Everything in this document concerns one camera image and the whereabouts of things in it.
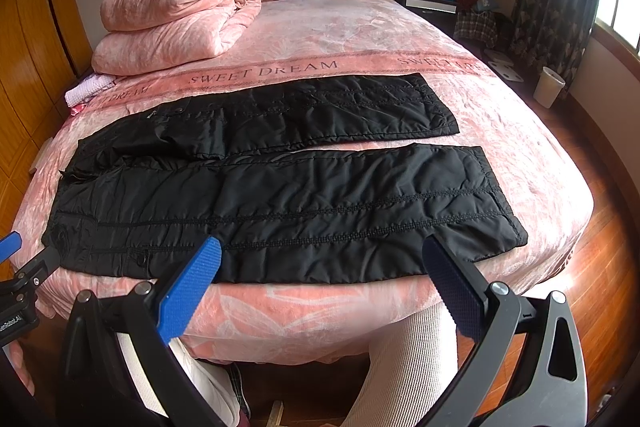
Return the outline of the black padded pants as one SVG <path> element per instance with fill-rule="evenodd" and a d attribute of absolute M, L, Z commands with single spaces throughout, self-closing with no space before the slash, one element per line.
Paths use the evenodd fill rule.
<path fill-rule="evenodd" d="M 218 239 L 216 279 L 357 284 L 526 245 L 484 150 L 424 78 L 337 76 L 190 96 L 78 143 L 44 245 L 63 267 L 154 279 Z"/>

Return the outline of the person's leg in white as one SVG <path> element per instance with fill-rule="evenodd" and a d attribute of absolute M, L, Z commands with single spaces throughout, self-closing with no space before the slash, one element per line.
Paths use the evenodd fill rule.
<path fill-rule="evenodd" d="M 345 426 L 415 426 L 458 371 L 456 325 L 443 303 L 390 324 L 369 345 L 370 367 Z"/>

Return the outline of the folded light pink towel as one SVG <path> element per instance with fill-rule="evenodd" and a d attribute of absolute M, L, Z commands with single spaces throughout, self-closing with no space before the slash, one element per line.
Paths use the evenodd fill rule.
<path fill-rule="evenodd" d="M 115 86 L 116 77 L 104 74 L 90 74 L 76 87 L 64 94 L 64 100 L 69 108 L 84 104 L 96 94 Z"/>

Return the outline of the wooden wardrobe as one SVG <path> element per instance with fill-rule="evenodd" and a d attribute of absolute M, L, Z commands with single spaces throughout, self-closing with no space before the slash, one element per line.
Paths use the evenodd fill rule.
<path fill-rule="evenodd" d="M 64 93 L 92 49 L 76 0 L 1 0 L 1 234 L 11 231 L 36 158 L 70 110 Z"/>

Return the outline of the white waste bin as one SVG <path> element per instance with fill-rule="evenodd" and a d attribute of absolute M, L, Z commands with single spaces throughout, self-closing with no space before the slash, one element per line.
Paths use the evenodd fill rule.
<path fill-rule="evenodd" d="M 534 100 L 544 108 L 550 108 L 565 88 L 565 80 L 551 68 L 544 66 L 534 91 Z"/>

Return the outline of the folded pink quilt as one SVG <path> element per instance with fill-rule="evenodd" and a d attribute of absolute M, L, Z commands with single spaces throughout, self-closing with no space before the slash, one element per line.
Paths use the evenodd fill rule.
<path fill-rule="evenodd" d="M 214 58 L 235 45 L 261 8 L 262 0 L 103 0 L 106 35 L 91 66 L 128 77 Z"/>

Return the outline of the plaid cloth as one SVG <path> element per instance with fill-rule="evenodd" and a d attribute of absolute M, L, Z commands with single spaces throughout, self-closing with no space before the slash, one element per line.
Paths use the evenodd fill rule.
<path fill-rule="evenodd" d="M 483 43 L 488 49 L 493 49 L 498 41 L 498 29 L 494 12 L 457 12 L 454 23 L 454 38 L 466 39 Z"/>

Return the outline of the cluttered bedside table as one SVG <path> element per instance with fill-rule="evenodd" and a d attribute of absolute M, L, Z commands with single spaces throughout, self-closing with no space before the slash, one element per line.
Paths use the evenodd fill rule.
<path fill-rule="evenodd" d="M 457 20 L 457 3 L 450 0 L 396 0 L 407 10 L 431 24 L 451 32 Z"/>

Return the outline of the pink sweet dream bedspread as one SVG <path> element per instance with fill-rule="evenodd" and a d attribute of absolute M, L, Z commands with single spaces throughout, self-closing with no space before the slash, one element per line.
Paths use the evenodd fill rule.
<path fill-rule="evenodd" d="M 593 210 L 574 161 L 480 60 L 393 0 L 266 3 L 226 54 L 124 78 L 55 135 L 14 222 L 36 307 L 125 294 L 206 236 L 221 267 L 184 335 L 199 358 L 356 355 L 433 306 L 438 234 L 527 291 Z"/>

